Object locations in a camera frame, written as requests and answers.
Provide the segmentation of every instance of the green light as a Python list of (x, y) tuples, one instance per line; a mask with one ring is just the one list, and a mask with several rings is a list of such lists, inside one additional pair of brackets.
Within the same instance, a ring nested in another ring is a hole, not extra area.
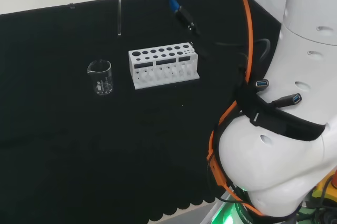
[(224, 219), (223, 224), (234, 224), (234, 220), (232, 216), (228, 215), (226, 219)]

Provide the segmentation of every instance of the beaker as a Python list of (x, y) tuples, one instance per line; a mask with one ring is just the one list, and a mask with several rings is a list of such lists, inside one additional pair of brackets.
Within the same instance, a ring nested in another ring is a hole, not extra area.
[(109, 61), (93, 61), (90, 63), (87, 73), (91, 76), (96, 94), (107, 95), (112, 92), (111, 63)]

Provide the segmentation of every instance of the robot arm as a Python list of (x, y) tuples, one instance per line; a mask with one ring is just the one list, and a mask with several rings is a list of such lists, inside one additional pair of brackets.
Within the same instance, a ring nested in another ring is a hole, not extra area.
[(337, 84), (337, 6), (323, 1), (335, 0), (287, 0), (277, 49), (265, 77), (270, 86), (259, 93), (270, 103), (299, 92), (302, 102), (282, 110), (324, 125), (322, 133), (309, 133), (314, 139), (303, 141), (296, 138), (298, 131), (282, 135), (254, 125), (252, 118), (240, 117), (220, 136), (219, 164), (266, 216), (295, 212), (307, 193), (337, 167), (337, 105), (332, 87)]

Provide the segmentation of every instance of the black tablecloth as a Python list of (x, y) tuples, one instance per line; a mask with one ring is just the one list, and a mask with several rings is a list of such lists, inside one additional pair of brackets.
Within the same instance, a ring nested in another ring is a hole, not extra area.
[[(178, 1), (207, 38), (247, 42), (242, 0)], [(122, 38), (116, 0), (0, 16), (0, 223), (147, 223), (214, 200), (207, 144), (245, 58), (205, 45), (199, 80), (134, 90), (129, 50), (188, 41), (166, 2), (123, 0)], [(250, 4), (273, 54), (280, 23)], [(112, 63), (108, 96), (86, 75), (95, 59)]]

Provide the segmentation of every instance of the cable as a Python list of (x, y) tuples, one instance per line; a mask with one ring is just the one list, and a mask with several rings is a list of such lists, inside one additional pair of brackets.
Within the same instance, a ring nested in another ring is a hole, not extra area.
[[(253, 23), (252, 23), (252, 16), (251, 16), (251, 11), (249, 8), (249, 4), (248, 4), (248, 0), (242, 0), (243, 4), (244, 4), (244, 8), (246, 11), (246, 17), (247, 17), (247, 25), (248, 25), (248, 38), (249, 38), (249, 49), (248, 49), (248, 65), (247, 65), (247, 72), (246, 72), (246, 77), (245, 80), (246, 82), (249, 82), (250, 76), (251, 76), (251, 72), (252, 72), (252, 64), (253, 64)], [(225, 120), (225, 118), (233, 111), (233, 109), (236, 107), (237, 103), (236, 101), (234, 101), (232, 103), (232, 105), (227, 109), (227, 111), (225, 111), (225, 113), (221, 116), (220, 120), (219, 120), (219, 125)], [(213, 135), (214, 135), (214, 131), (212, 131), (211, 133), (211, 137), (210, 137), (210, 144), (209, 144), (209, 156), (208, 161), (209, 163), (211, 162), (211, 157), (214, 156), (214, 151), (212, 150), (212, 145), (213, 145)], [(221, 184), (222, 187), (224, 187), (226, 189), (226, 191), (228, 191), (228, 193), (236, 200), (241, 201), (242, 203), (242, 199), (240, 199), (237, 195), (235, 195), (232, 190), (229, 189), (229, 187), (227, 186), (226, 182)], [(247, 203), (243, 203), (244, 206), (246, 206), (248, 209), (250, 209), (251, 211), (253, 211), (255, 214), (259, 215), (259, 216), (263, 216), (263, 214), (258, 211), (257, 209), (255, 209), (254, 207), (252, 207), (251, 205), (247, 204)]]
[[(207, 185), (208, 185), (208, 187), (209, 187), (210, 190), (212, 189), (212, 186), (211, 186), (210, 176), (209, 176), (209, 167), (210, 167), (211, 160), (214, 157), (214, 154), (215, 154), (215, 152), (213, 152), (213, 154), (211, 155), (210, 159), (208, 160), (208, 162), (207, 162), (207, 170), (206, 170)], [(216, 198), (219, 199), (220, 201), (226, 202), (226, 203), (247, 203), (247, 202), (242, 201), (242, 200), (225, 200), (225, 199), (222, 199), (222, 198), (219, 198), (219, 197), (216, 197)]]
[[(261, 42), (269, 42), (270, 40), (267, 38), (261, 38), (259, 40), (255, 40), (253, 43), (258, 44)], [(217, 46), (235, 46), (235, 47), (246, 47), (248, 44), (245, 43), (223, 43), (223, 42), (218, 42), (218, 41), (213, 41), (213, 43)]]
[[(267, 38), (262, 38), (260, 40), (254, 41), (254, 43), (259, 43), (259, 42), (265, 42), (265, 49), (262, 53), (262, 55), (260, 56), (260, 62), (263, 62), (266, 59), (266, 56), (269, 54), (270, 52), (270, 48), (271, 48), (271, 43), (270, 40)], [(229, 46), (236, 46), (236, 47), (240, 47), (240, 46), (245, 46), (244, 44), (228, 44)], [(239, 52), (238, 54), (243, 55), (244, 57), (246, 57), (247, 61), (248, 61), (248, 56), (245, 53)]]
[(313, 217), (315, 217), (315, 220), (316, 220), (319, 216), (318, 212), (319, 212), (320, 208), (331, 209), (331, 210), (337, 211), (336, 207), (328, 207), (328, 206), (323, 205), (324, 198), (325, 198), (325, 195), (326, 195), (326, 191), (328, 189), (329, 183), (332, 181), (332, 178), (333, 178), (333, 176), (330, 176), (327, 179), (327, 181), (325, 182), (324, 187), (323, 187), (323, 191), (322, 191), (322, 195), (320, 197), (319, 204), (316, 207), (307, 207), (308, 209), (315, 209), (315, 210), (311, 214), (308, 214), (308, 215), (303, 214), (302, 216), (298, 217), (298, 219), (297, 219), (298, 222), (303, 221), (303, 220), (309, 220), (309, 219), (312, 219)]

